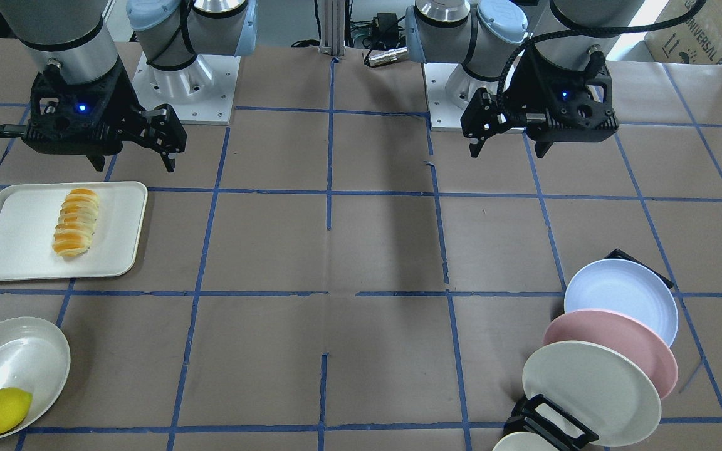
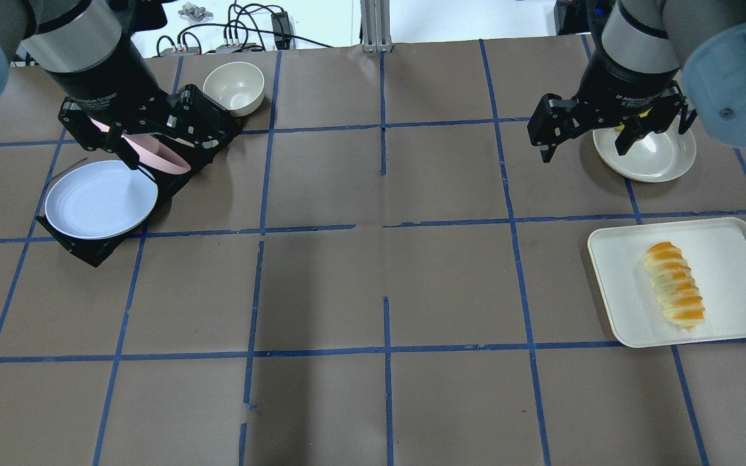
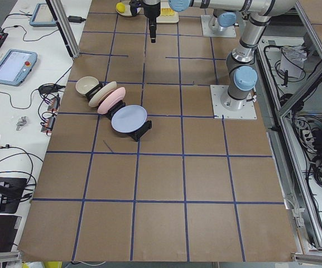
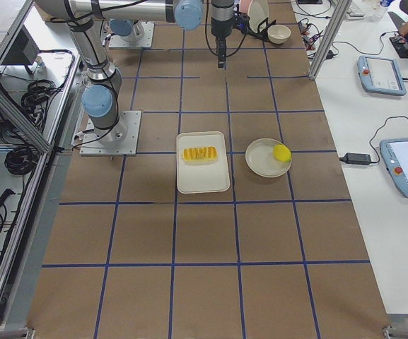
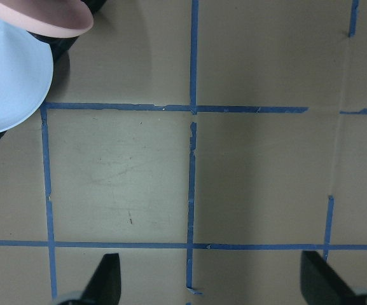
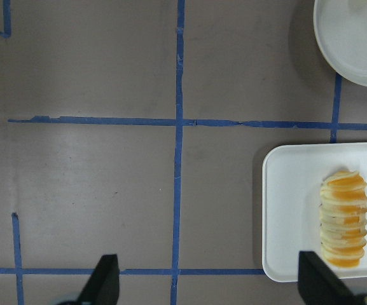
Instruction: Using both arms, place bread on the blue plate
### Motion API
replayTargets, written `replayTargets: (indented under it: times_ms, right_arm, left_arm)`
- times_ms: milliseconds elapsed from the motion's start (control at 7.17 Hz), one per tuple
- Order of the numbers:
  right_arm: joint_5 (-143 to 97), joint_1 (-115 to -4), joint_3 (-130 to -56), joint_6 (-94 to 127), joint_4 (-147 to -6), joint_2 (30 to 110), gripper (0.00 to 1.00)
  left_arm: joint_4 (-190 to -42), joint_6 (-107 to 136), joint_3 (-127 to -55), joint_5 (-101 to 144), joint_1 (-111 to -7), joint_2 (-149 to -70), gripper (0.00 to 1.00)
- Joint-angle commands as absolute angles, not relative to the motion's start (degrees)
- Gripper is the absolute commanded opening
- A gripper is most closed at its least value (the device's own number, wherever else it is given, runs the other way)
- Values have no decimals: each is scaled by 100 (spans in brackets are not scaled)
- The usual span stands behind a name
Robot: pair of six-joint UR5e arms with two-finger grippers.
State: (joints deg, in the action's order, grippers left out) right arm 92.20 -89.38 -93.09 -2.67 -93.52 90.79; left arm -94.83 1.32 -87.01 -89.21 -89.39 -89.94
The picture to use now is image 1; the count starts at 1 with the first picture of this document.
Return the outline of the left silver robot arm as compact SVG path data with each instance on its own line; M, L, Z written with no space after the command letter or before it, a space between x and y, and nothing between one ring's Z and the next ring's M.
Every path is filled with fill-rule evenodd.
M597 143L616 134L605 57L639 1L416 1L405 13L409 59L455 63L473 81L459 122L478 157L487 139L523 128L538 157L554 143Z

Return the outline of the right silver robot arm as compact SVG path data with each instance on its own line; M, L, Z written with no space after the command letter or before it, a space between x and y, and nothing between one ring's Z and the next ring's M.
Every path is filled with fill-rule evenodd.
M38 66L25 125L0 125L40 154L84 156L103 171L124 141L157 152L166 171L186 148L175 106L217 89L206 55L241 57L257 42L255 1L129 1L157 106L144 108L103 18L103 1L0 1Z

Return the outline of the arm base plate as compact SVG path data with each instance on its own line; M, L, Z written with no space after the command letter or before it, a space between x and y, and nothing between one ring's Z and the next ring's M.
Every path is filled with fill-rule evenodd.
M425 93L432 129L460 132L461 117L476 89L493 93L498 82L486 82L467 74L461 63L424 63Z
M240 57L198 55L188 68L161 71L141 55L132 84L149 110L172 105L184 125L229 125Z

